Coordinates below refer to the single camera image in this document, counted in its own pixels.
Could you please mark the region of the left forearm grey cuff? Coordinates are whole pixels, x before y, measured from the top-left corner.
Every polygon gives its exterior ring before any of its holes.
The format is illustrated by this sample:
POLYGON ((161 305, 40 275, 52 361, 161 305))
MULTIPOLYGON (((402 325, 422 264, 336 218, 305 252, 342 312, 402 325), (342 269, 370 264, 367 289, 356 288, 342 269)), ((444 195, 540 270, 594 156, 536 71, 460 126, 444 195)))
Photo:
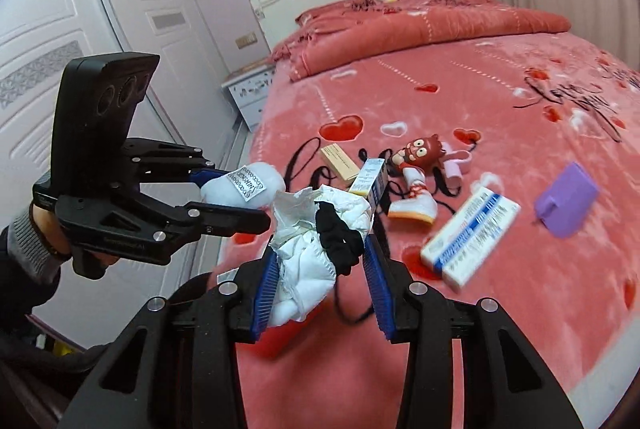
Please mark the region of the left forearm grey cuff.
POLYGON ((70 260, 50 252, 32 224, 30 205, 1 233, 1 313, 6 315, 29 314, 51 299, 61 267, 70 260))

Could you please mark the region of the left hand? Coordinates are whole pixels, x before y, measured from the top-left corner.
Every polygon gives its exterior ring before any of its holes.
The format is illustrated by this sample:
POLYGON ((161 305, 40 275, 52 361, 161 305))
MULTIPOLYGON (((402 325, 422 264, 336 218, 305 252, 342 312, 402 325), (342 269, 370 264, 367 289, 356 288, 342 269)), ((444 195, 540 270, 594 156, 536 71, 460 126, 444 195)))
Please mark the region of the left hand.
POLYGON ((35 230, 46 241, 46 246, 53 255, 60 258, 72 256, 72 245, 53 212, 31 204, 29 215, 35 230))

